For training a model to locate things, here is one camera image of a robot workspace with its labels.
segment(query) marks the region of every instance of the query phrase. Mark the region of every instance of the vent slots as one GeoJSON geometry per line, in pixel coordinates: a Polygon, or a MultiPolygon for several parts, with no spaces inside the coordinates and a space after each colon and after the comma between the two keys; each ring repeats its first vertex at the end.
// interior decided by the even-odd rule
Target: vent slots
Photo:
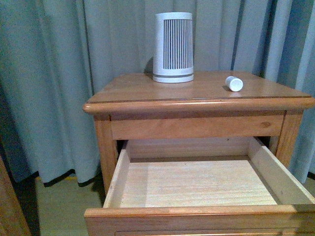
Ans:
{"type": "Polygon", "coordinates": [[[192,20],[164,20],[164,69],[192,67],[192,20]]]}

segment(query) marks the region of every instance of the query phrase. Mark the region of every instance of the beige carpet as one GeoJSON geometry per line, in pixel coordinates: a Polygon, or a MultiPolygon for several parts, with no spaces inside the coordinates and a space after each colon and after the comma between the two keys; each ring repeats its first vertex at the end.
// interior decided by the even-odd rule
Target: beige carpet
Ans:
{"type": "MultiPolygon", "coordinates": [[[[304,186],[315,196],[315,180],[304,186]]],[[[44,187],[38,179],[29,179],[18,186],[19,199],[31,231],[35,236],[87,236],[84,211],[102,207],[104,189],[101,177],[79,187],[74,177],[44,187]]]]}

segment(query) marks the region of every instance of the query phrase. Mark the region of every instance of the white cylindrical device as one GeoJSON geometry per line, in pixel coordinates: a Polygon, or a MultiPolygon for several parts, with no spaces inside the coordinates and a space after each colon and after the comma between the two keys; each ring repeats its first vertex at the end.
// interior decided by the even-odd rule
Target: white cylindrical device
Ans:
{"type": "Polygon", "coordinates": [[[156,14],[153,80],[181,83],[193,80],[192,14],[156,14]]]}
{"type": "Polygon", "coordinates": [[[235,76],[229,76],[225,80],[226,86],[233,92],[238,92],[243,88],[243,81],[235,76]]]}

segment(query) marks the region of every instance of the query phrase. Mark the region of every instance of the curtain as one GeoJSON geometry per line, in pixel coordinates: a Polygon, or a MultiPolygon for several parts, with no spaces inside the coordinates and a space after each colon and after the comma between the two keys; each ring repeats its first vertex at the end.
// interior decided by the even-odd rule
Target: curtain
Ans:
{"type": "MultiPolygon", "coordinates": [[[[12,116],[1,122],[1,142],[13,176],[39,171],[49,182],[70,169],[79,182],[95,176],[93,119],[82,105],[115,76],[152,70],[157,13],[192,13],[195,71],[248,71],[314,96],[313,4],[0,0],[1,101],[12,116]]],[[[314,124],[310,109],[290,165],[300,181],[314,155],[314,124]]]]}

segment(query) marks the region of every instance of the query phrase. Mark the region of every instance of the wooden tabletop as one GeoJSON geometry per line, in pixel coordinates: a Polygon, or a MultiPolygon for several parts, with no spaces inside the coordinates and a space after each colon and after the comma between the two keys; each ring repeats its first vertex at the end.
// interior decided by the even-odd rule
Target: wooden tabletop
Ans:
{"type": "Polygon", "coordinates": [[[195,72],[186,83],[154,82],[151,75],[124,74],[115,78],[84,105],[89,114],[295,110],[315,105],[310,95],[239,71],[195,72]],[[225,85],[228,76],[243,80],[244,87],[232,92],[225,85]]]}

